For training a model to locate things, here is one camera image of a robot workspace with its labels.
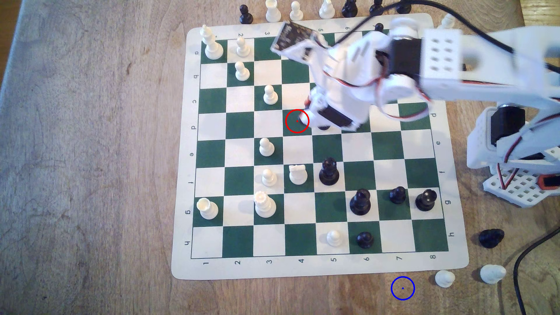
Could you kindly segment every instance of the white chess piece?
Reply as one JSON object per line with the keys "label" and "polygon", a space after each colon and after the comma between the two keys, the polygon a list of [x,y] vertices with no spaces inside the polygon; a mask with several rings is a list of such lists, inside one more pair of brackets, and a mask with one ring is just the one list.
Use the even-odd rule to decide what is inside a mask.
{"label": "white chess piece", "polygon": [[326,242],[329,243],[332,247],[337,247],[342,244],[342,237],[340,236],[340,232],[333,230],[326,234]]}
{"label": "white chess piece", "polygon": [[506,269],[500,265],[484,265],[480,269],[480,278],[487,284],[496,284],[506,276]]}
{"label": "white chess piece", "polygon": [[300,10],[300,3],[297,1],[292,2],[292,12],[290,12],[290,19],[292,21],[301,21],[304,19],[304,13]]}
{"label": "white chess piece", "polygon": [[266,187],[274,186],[277,181],[278,181],[278,177],[276,176],[276,174],[273,171],[271,171],[269,169],[265,169],[263,171],[262,182]]}
{"label": "white chess piece", "polygon": [[255,211],[261,217],[271,217],[276,212],[276,203],[265,192],[257,191],[254,196]]}
{"label": "white chess piece", "polygon": [[274,144],[268,138],[262,138],[259,145],[259,152],[262,156],[271,156],[274,153]]}
{"label": "white chess piece", "polygon": [[265,2],[267,5],[267,21],[270,23],[278,22],[282,18],[280,10],[277,8],[278,2],[276,0],[267,0]]}
{"label": "white chess piece", "polygon": [[236,52],[239,57],[247,57],[251,52],[251,48],[247,46],[245,39],[242,36],[237,38]]}
{"label": "white chess piece", "polygon": [[274,92],[272,85],[267,85],[264,87],[264,102],[268,105],[274,105],[278,102],[278,93]]}
{"label": "white chess piece", "polygon": [[216,60],[223,55],[223,47],[216,43],[216,38],[210,27],[202,25],[200,35],[202,36],[202,42],[206,44],[204,53],[208,59]]}
{"label": "white chess piece", "polygon": [[218,206],[207,198],[200,198],[197,201],[197,209],[206,220],[212,220],[218,215]]}
{"label": "white chess piece", "polygon": [[451,271],[440,270],[436,273],[436,284],[442,288],[449,288],[455,281],[455,275]]}
{"label": "white chess piece", "polygon": [[238,61],[235,63],[235,77],[239,81],[246,81],[250,76],[249,69],[245,68],[245,65]]}
{"label": "white chess piece", "polygon": [[295,185],[301,185],[307,180],[307,171],[305,170],[305,165],[290,165],[288,166],[290,170],[290,180]]}
{"label": "white chess piece", "polygon": [[323,0],[323,4],[321,5],[321,9],[319,9],[319,16],[323,19],[333,18],[334,17],[334,7],[331,0]]}

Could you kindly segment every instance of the green square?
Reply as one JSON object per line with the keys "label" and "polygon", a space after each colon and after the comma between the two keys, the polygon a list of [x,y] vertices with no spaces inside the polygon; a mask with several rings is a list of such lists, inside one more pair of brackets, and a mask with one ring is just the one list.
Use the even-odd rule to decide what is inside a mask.
{"label": "green square", "polygon": [[408,188],[439,187],[436,159],[404,160],[407,170]]}
{"label": "green square", "polygon": [[204,50],[206,49],[206,44],[202,43],[202,46],[200,48],[200,63],[201,64],[205,64],[205,63],[226,63],[227,62],[227,39],[216,40],[216,43],[222,45],[222,47],[223,47],[222,56],[219,57],[216,60],[212,60],[212,59],[206,57],[206,54],[204,52]]}
{"label": "green square", "polygon": [[[361,232],[370,232],[374,243],[370,248],[358,246],[356,238]],[[350,254],[375,254],[381,253],[381,233],[379,232],[379,221],[348,222],[348,240],[350,242]]]}
{"label": "green square", "polygon": [[410,220],[410,203],[408,190],[405,189],[407,198],[403,203],[397,205],[389,200],[388,191],[377,191],[377,208],[379,209],[379,220]]}
{"label": "green square", "polygon": [[225,113],[226,88],[201,89],[198,97],[198,113]]}
{"label": "green square", "polygon": [[344,178],[347,191],[356,191],[360,188],[375,190],[375,171],[373,161],[344,162]]}
{"label": "green square", "polygon": [[268,138],[274,145],[274,153],[271,156],[263,156],[259,152],[260,138],[255,138],[255,165],[282,165],[284,164],[284,150],[282,137]]}
{"label": "green square", "polygon": [[344,192],[315,193],[316,222],[346,222],[346,195]]}
{"label": "green square", "polygon": [[253,194],[253,167],[240,166],[225,169],[223,194],[225,196]]}
{"label": "green square", "polygon": [[200,215],[200,211],[197,209],[197,201],[200,198],[194,199],[194,206],[193,206],[193,227],[200,228],[203,226],[222,226],[223,225],[223,196],[219,197],[207,197],[208,200],[214,202],[216,206],[218,206],[218,214],[212,220],[206,220],[205,218]]}
{"label": "green square", "polygon": [[197,142],[197,168],[223,168],[225,161],[225,140]]}
{"label": "green square", "polygon": [[253,85],[255,81],[255,76],[253,74],[254,63],[251,61],[246,61],[243,63],[245,68],[249,70],[249,78],[245,81],[239,81],[235,77],[235,63],[227,64],[227,86],[249,86]]}
{"label": "green square", "polygon": [[307,129],[305,129],[305,126],[300,122],[300,114],[301,112],[299,110],[285,109],[282,111],[282,120],[284,122],[282,127],[283,129],[282,134],[285,137],[311,135],[311,128],[308,127]]}
{"label": "green square", "polygon": [[289,178],[290,166],[284,165],[284,193],[315,191],[313,187],[313,164],[305,164],[305,170],[307,171],[307,180],[301,185],[296,185]]}
{"label": "green square", "polygon": [[264,102],[264,85],[255,86],[255,111],[257,110],[279,110],[282,109],[282,85],[273,85],[274,92],[278,94],[278,101],[268,105]]}
{"label": "green square", "polygon": [[412,220],[417,252],[447,252],[447,233],[443,219]]}
{"label": "green square", "polygon": [[283,194],[269,194],[268,197],[272,198],[276,203],[276,212],[271,217],[261,217],[253,211],[254,224],[284,224],[284,195]]}
{"label": "green square", "polygon": [[226,139],[253,138],[254,112],[226,113]]}
{"label": "green square", "polygon": [[[405,103],[399,104],[399,116],[407,116],[421,112],[427,103]],[[430,115],[413,122],[400,122],[401,130],[430,129]]]}
{"label": "green square", "polygon": [[317,255],[315,224],[286,224],[286,256]]}
{"label": "green square", "polygon": [[403,139],[400,131],[372,132],[371,143],[375,160],[397,160],[404,158]]}
{"label": "green square", "polygon": [[282,84],[308,83],[309,67],[293,60],[282,60]]}
{"label": "green square", "polygon": [[313,136],[313,163],[322,163],[326,158],[342,161],[340,134]]}
{"label": "green square", "polygon": [[280,55],[270,50],[274,37],[255,38],[255,61],[259,60],[278,60]]}
{"label": "green square", "polygon": [[253,226],[224,226],[222,257],[252,257]]}

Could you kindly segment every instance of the white pawn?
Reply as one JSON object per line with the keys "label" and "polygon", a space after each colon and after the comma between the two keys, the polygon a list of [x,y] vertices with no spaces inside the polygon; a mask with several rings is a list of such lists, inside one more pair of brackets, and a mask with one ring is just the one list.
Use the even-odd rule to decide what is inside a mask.
{"label": "white pawn", "polygon": [[267,85],[264,87],[264,102],[268,105],[274,105],[278,102],[278,93],[274,92],[272,85]]}
{"label": "white pawn", "polygon": [[440,270],[436,273],[436,284],[442,288],[449,288],[455,281],[455,275],[451,271]]}
{"label": "white pawn", "polygon": [[290,180],[295,185],[301,185],[307,180],[307,171],[305,170],[305,165],[290,165],[288,166],[290,170]]}
{"label": "white pawn", "polygon": [[235,77],[239,80],[239,81],[245,81],[249,78],[250,73],[249,73],[249,69],[245,68],[245,65],[238,61],[235,63]]}
{"label": "white pawn", "polygon": [[323,19],[333,18],[334,16],[334,7],[331,0],[323,0],[323,4],[321,5],[321,9],[319,9],[319,16]]}
{"label": "white pawn", "polygon": [[257,191],[254,196],[255,211],[261,217],[271,217],[276,212],[276,203],[265,192]]}
{"label": "white pawn", "polygon": [[292,2],[292,12],[290,12],[290,19],[292,21],[301,21],[304,18],[304,13],[300,10],[300,3],[297,1]]}
{"label": "white pawn", "polygon": [[282,18],[280,10],[277,8],[278,2],[276,0],[267,0],[265,2],[267,5],[267,21],[270,23],[278,22]]}
{"label": "white pawn", "polygon": [[506,276],[506,269],[500,265],[484,265],[480,269],[480,278],[487,284],[496,284]]}
{"label": "white pawn", "polygon": [[262,156],[271,156],[274,153],[274,144],[268,138],[262,138],[259,145],[259,152]]}
{"label": "white pawn", "polygon": [[262,179],[263,185],[265,185],[266,187],[271,187],[274,186],[277,181],[278,181],[278,177],[276,176],[276,174],[274,174],[273,171],[269,169],[265,169],[263,171],[263,179]]}
{"label": "white pawn", "polygon": [[245,43],[245,39],[243,37],[237,38],[237,55],[239,57],[247,57],[251,52],[251,48],[247,46]]}
{"label": "white pawn", "polygon": [[218,206],[207,198],[200,198],[197,201],[197,209],[206,220],[212,220],[218,215]]}

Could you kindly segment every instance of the chessboard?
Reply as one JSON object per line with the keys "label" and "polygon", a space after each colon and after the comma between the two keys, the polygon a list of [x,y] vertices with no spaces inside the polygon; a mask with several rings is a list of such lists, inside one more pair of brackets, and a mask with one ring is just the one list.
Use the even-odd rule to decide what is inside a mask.
{"label": "chessboard", "polygon": [[[425,13],[378,16],[348,41],[379,22],[388,28],[402,16],[418,21],[420,34],[433,27]],[[321,32],[333,45],[361,19],[297,23]],[[465,267],[465,227],[445,102],[432,102],[429,116],[414,122],[392,121],[372,106],[370,120],[357,132],[336,127],[300,132],[305,126],[288,114],[303,109],[315,84],[306,65],[270,51],[281,25],[211,26],[224,48],[217,60],[206,57],[200,28],[186,37],[172,274],[213,280]],[[239,36],[251,48],[244,58],[236,54]],[[237,61],[250,71],[248,80],[236,79]],[[263,101],[265,85],[278,94],[273,105]],[[418,97],[391,103],[386,110],[401,116],[425,106]],[[275,147],[269,157],[259,153],[263,137]],[[319,181],[321,162],[328,157],[340,172],[333,186]],[[304,164],[308,173],[299,186],[288,178],[294,164]],[[262,184],[264,169],[277,174],[276,185]],[[397,186],[408,196],[400,205],[389,200]],[[360,188],[371,193],[371,210],[363,216],[349,209]],[[437,192],[436,205],[420,211],[414,200],[427,188]],[[257,191],[276,202],[273,216],[255,213]],[[218,206],[212,220],[202,218],[195,206],[202,197]],[[342,245],[326,242],[331,230],[340,232]],[[356,243],[362,231],[373,235],[368,249]]]}

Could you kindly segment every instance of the white square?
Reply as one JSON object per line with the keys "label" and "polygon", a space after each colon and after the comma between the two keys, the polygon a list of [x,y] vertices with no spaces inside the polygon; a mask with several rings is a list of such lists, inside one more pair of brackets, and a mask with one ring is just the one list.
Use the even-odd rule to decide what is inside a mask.
{"label": "white square", "polygon": [[193,228],[193,258],[222,257],[222,226]]}
{"label": "white square", "polygon": [[432,131],[430,129],[403,130],[403,153],[405,159],[433,158]]}
{"label": "white square", "polygon": [[381,250],[384,253],[414,252],[412,220],[379,221]]}
{"label": "white square", "polygon": [[346,220],[348,222],[370,222],[379,221],[379,208],[377,206],[377,191],[370,192],[370,202],[371,209],[368,213],[364,215],[355,215],[352,210],[350,210],[350,199],[356,195],[356,191],[346,191],[344,194],[346,196]]}
{"label": "white square", "polygon": [[225,138],[226,113],[198,114],[198,141]]}
{"label": "white square", "polygon": [[284,223],[315,223],[315,193],[298,192],[284,194]]}
{"label": "white square", "polygon": [[[342,244],[339,246],[331,246],[326,242],[326,235],[330,231],[338,231],[342,238]],[[348,241],[348,223],[347,222],[327,222],[315,224],[315,233],[317,237],[317,254],[349,254],[350,243]]]}
{"label": "white square", "polygon": [[282,61],[262,60],[255,61],[255,85],[279,85],[282,84]]}
{"label": "white square", "polygon": [[327,186],[321,182],[319,179],[319,172],[321,171],[321,167],[323,163],[313,163],[313,187],[315,192],[338,192],[344,191],[344,162],[337,162],[337,169],[338,169],[338,181],[331,186]]}
{"label": "white square", "polygon": [[398,186],[408,187],[404,160],[374,160],[374,169],[376,189],[386,190]]}
{"label": "white square", "polygon": [[226,139],[226,167],[253,166],[255,159],[255,140]]}
{"label": "white square", "polygon": [[[432,189],[437,193],[436,203],[433,205],[432,210],[422,211],[416,207],[416,197],[423,193],[426,189]],[[444,212],[441,208],[441,192],[437,187],[432,188],[408,188],[408,198],[410,199],[410,218],[412,220],[425,220],[425,219],[443,219]]]}
{"label": "white square", "polygon": [[253,256],[284,256],[286,232],[283,224],[253,226]]}
{"label": "white square", "polygon": [[281,110],[257,110],[254,117],[255,138],[282,137],[284,120]]}
{"label": "white square", "polygon": [[282,109],[302,109],[309,96],[309,83],[282,85]]}
{"label": "white square", "polygon": [[195,197],[223,196],[225,168],[200,168],[195,177]]}
{"label": "white square", "polygon": [[283,138],[284,164],[313,163],[313,140],[311,136],[290,136]]}
{"label": "white square", "polygon": [[[266,169],[276,174],[277,178],[276,184],[270,187],[263,184],[263,171]],[[264,191],[267,194],[284,193],[284,165],[255,165],[253,177],[254,192]]]}
{"label": "white square", "polygon": [[223,225],[253,225],[255,203],[253,195],[223,197]]}
{"label": "white square", "polygon": [[233,86],[226,89],[226,112],[252,112],[255,110],[255,87]]}
{"label": "white square", "polygon": [[342,159],[346,162],[373,160],[374,150],[371,144],[371,133],[343,133]]}
{"label": "white square", "polygon": [[214,89],[227,86],[227,63],[200,65],[200,88]]}

